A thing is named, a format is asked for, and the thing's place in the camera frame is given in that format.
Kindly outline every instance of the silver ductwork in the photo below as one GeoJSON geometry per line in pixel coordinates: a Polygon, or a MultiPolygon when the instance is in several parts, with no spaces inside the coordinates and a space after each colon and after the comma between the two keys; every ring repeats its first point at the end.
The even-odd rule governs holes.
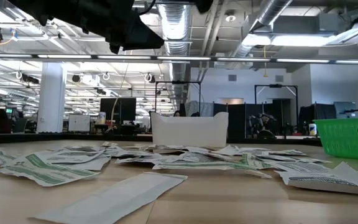
{"type": "MultiPolygon", "coordinates": [[[[264,0],[260,4],[260,10],[254,23],[249,26],[247,30],[243,30],[243,34],[245,34],[243,40],[246,38],[250,31],[265,26],[271,26],[284,11],[284,9],[291,4],[291,2],[292,0],[264,0]]],[[[247,45],[246,42],[244,43],[244,41],[242,41],[231,56],[245,57],[253,47],[253,45],[247,45]]],[[[235,63],[229,63],[227,68],[233,69],[235,65],[235,63]]]]}
{"type": "MultiPolygon", "coordinates": [[[[189,5],[159,4],[157,9],[161,15],[163,37],[166,40],[188,40],[190,37],[190,9],[189,5]]],[[[186,56],[189,55],[190,45],[188,43],[165,42],[167,55],[186,56]]],[[[187,81],[187,63],[170,63],[170,79],[187,81]]],[[[175,98],[182,97],[182,88],[174,87],[175,98]]]]}

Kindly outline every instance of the white plastic bin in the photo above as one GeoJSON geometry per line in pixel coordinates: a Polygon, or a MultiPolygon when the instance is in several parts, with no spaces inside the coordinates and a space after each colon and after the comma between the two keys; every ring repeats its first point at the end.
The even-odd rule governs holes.
{"type": "Polygon", "coordinates": [[[215,117],[164,117],[151,114],[153,144],[225,147],[229,113],[215,117]]]}

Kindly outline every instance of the green plastic basket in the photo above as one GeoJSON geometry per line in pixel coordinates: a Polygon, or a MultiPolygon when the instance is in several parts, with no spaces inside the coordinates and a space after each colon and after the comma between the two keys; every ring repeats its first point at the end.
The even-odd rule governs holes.
{"type": "Polygon", "coordinates": [[[358,118],[314,122],[326,154],[358,159],[358,118]]]}

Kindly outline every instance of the white column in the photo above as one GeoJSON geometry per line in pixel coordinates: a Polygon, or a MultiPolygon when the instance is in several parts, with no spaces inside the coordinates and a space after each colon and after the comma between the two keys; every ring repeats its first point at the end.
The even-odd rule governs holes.
{"type": "Polygon", "coordinates": [[[42,64],[37,133],[63,131],[66,78],[62,63],[42,64]]]}

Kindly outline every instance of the table surface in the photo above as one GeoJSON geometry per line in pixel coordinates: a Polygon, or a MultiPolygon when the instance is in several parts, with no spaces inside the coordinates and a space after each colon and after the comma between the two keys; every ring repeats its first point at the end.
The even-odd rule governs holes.
{"type": "MultiPolygon", "coordinates": [[[[44,141],[0,144],[0,150],[25,154],[63,146],[100,146],[102,141],[44,141]]],[[[119,142],[121,146],[149,142],[119,142]]],[[[246,145],[274,150],[297,149],[310,157],[341,161],[358,170],[358,160],[324,154],[320,147],[246,145]]],[[[34,181],[0,174],[0,223],[50,223],[36,220],[39,213],[79,200],[103,187],[151,170],[143,164],[117,165],[114,160],[92,180],[79,180],[56,187],[41,187],[34,181]]],[[[279,175],[260,179],[239,170],[158,170],[187,175],[188,179],[165,192],[156,201],[122,218],[118,223],[358,223],[358,195],[321,192],[286,186],[279,175]]]]}

